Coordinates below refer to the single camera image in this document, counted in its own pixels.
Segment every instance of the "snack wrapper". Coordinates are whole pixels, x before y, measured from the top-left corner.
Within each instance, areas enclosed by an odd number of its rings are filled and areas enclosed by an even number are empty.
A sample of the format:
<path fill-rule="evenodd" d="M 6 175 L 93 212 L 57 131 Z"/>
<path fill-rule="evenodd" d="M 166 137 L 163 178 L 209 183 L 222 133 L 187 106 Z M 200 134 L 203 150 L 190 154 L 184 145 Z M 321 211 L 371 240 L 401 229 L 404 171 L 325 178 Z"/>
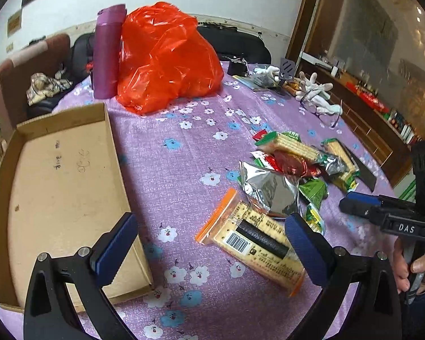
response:
<path fill-rule="evenodd" d="M 284 226 L 244 203 L 229 189 L 195 240 L 215 244 L 294 295 L 304 267 L 288 241 Z"/>
<path fill-rule="evenodd" d="M 258 133 L 256 133 L 256 134 L 254 134 L 253 136 L 252 136 L 252 138 L 255 140 L 255 141 L 261 141 L 261 139 L 266 135 L 266 134 L 268 134 L 268 132 L 266 131 L 266 130 L 260 130 Z"/>
<path fill-rule="evenodd" d="M 282 133 L 283 135 L 286 135 L 287 137 L 290 137 L 292 139 L 294 139 L 295 141 L 300 142 L 300 135 L 299 133 L 292 131 L 292 130 L 288 130 Z"/>
<path fill-rule="evenodd" d="M 250 152 L 250 154 L 253 157 L 255 157 L 255 163 L 258 166 L 264 167 L 266 169 L 282 172 L 279 165 L 277 164 L 277 161 L 270 154 L 266 154 L 261 151 L 253 151 L 253 152 Z"/>
<path fill-rule="evenodd" d="M 283 151 L 274 151 L 274 159 L 284 174 L 299 176 L 300 178 L 317 178 L 321 170 L 315 165 L 309 166 L 307 161 L 295 154 Z"/>
<path fill-rule="evenodd" d="M 323 199 L 328 196 L 327 185 L 321 179 L 311 179 L 299 185 L 299 191 L 318 210 L 321 208 Z"/>
<path fill-rule="evenodd" d="M 327 175 L 331 176 L 338 173 L 345 173 L 349 170 L 347 164 L 345 164 L 339 155 L 321 150 L 318 151 L 321 154 L 321 161 L 319 164 L 324 168 Z"/>
<path fill-rule="evenodd" d="M 299 178 L 242 161 L 239 166 L 241 186 L 252 206 L 277 218 L 299 211 Z"/>
<path fill-rule="evenodd" d="M 348 154 L 336 138 L 326 139 L 322 144 L 326 151 L 340 157 L 348 169 L 346 172 L 334 175 L 332 182 L 346 193 L 355 191 L 358 185 L 356 176 L 359 175 L 357 164 L 348 157 Z"/>
<path fill-rule="evenodd" d="M 309 224 L 313 231 L 324 236 L 326 233 L 326 224 L 324 223 L 324 220 L 320 216 L 318 210 L 311 203 L 307 206 L 304 220 L 307 222 L 307 224 Z"/>
<path fill-rule="evenodd" d="M 263 139 L 256 142 L 255 145 L 261 151 L 270 154 L 278 150 L 303 157 L 310 163 L 318 163 L 321 161 L 321 154 L 318 149 L 309 147 L 304 143 L 276 131 L 266 134 Z"/>

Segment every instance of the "cardboard box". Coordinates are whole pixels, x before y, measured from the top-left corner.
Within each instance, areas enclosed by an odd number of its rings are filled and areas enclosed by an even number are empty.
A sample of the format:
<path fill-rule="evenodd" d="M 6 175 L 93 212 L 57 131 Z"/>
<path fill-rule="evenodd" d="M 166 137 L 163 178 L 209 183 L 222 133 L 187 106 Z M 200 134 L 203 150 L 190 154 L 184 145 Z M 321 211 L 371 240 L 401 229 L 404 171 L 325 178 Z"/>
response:
<path fill-rule="evenodd" d="M 93 246 L 128 211 L 104 104 L 19 124 L 0 169 L 0 306 L 23 311 L 39 253 L 56 258 Z M 151 285 L 137 237 L 104 292 L 117 303 Z M 74 285 L 68 290 L 76 310 L 84 310 Z"/>

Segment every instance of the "blue gripper pad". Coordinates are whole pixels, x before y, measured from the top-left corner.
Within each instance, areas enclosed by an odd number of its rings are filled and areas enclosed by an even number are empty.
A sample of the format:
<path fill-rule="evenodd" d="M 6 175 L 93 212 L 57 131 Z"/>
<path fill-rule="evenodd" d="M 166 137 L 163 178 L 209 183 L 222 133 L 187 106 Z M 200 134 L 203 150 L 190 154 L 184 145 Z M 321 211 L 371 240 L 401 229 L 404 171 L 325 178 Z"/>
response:
<path fill-rule="evenodd" d="M 285 234 L 312 282 L 326 287 L 335 267 L 333 250 L 327 240 L 312 231 L 298 213 L 286 218 Z"/>
<path fill-rule="evenodd" d="M 138 235 L 137 218 L 126 212 L 109 233 L 102 234 L 93 246 L 90 266 L 99 287 L 110 285 Z"/>
<path fill-rule="evenodd" d="M 352 199 L 355 201 L 359 201 L 362 203 L 367 203 L 370 204 L 372 206 L 381 206 L 381 201 L 379 200 L 379 198 L 375 195 L 371 195 L 371 194 L 363 194 L 363 193 L 357 193 L 357 192 L 349 192 L 346 197 L 348 199 Z"/>

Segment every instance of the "silver foil packet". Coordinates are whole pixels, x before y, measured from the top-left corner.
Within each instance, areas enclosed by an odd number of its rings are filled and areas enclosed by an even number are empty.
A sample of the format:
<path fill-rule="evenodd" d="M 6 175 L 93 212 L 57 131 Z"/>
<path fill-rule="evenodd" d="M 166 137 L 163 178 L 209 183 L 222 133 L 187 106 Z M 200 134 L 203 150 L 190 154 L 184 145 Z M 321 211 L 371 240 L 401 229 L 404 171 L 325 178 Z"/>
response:
<path fill-rule="evenodd" d="M 249 202 L 269 216 L 299 212 L 299 178 L 240 161 L 241 186 Z"/>
<path fill-rule="evenodd" d="M 349 170 L 341 157 L 322 150 L 318 150 L 318 152 L 320 152 L 320 162 L 318 162 L 318 164 L 324 168 L 327 175 L 330 176 L 337 173 L 345 173 Z"/>

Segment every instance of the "purple thermos bottle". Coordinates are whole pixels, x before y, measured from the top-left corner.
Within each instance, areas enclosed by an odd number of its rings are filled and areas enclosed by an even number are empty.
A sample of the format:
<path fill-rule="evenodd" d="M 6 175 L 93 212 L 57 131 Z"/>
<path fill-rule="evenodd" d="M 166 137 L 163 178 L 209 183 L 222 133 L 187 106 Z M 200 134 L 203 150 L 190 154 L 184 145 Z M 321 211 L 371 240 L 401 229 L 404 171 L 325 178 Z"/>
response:
<path fill-rule="evenodd" d="M 98 12 L 92 78 L 95 98 L 112 98 L 117 94 L 121 27 L 126 15 L 125 4 L 114 5 Z"/>

